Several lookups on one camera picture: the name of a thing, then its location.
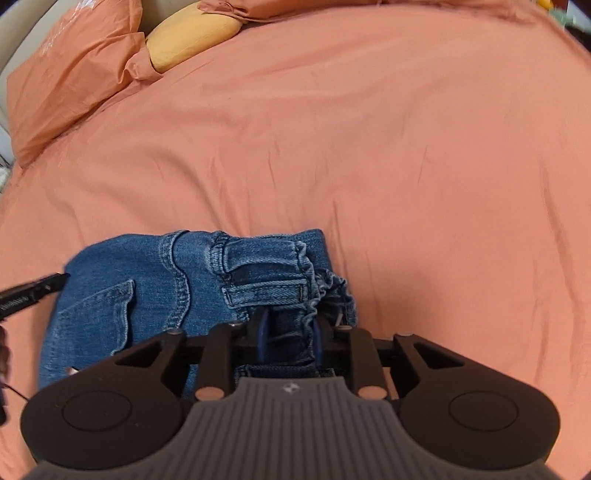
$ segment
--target orange pillow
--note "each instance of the orange pillow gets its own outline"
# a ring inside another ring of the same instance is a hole
[[[21,167],[133,80],[157,80],[138,32],[141,0],[80,0],[8,77],[8,121]]]
[[[346,5],[378,5],[381,0],[202,0],[204,12],[230,15],[241,20],[273,21],[305,10]]]

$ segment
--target copper-colored round cap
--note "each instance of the copper-colored round cap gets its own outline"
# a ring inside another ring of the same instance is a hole
[[[224,392],[218,387],[203,387],[195,392],[195,398],[199,401],[221,400]]]
[[[364,400],[383,400],[388,396],[388,390],[377,385],[361,387],[357,395]]]

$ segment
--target beige headboard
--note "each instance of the beige headboard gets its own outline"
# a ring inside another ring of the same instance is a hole
[[[143,0],[140,29],[149,33],[162,20],[196,0]],[[6,79],[37,49],[49,29],[79,0],[17,0],[0,17],[0,127],[9,132]]]

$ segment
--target pillowcase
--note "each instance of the pillowcase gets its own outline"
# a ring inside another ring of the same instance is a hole
[[[207,14],[199,2],[188,5],[158,25],[146,39],[152,65],[164,73],[182,61],[236,35],[243,22]]]
[[[230,15],[250,21],[280,20],[305,10],[347,5],[378,5],[381,0],[202,0],[204,12]]]
[[[80,0],[9,75],[8,122],[21,167],[132,81],[160,78],[138,33],[141,17],[141,0]]]

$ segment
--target yellow pillow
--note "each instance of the yellow pillow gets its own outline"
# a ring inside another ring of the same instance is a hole
[[[197,53],[236,35],[243,23],[227,15],[208,14],[188,5],[152,30],[146,45],[152,65],[164,73]]]

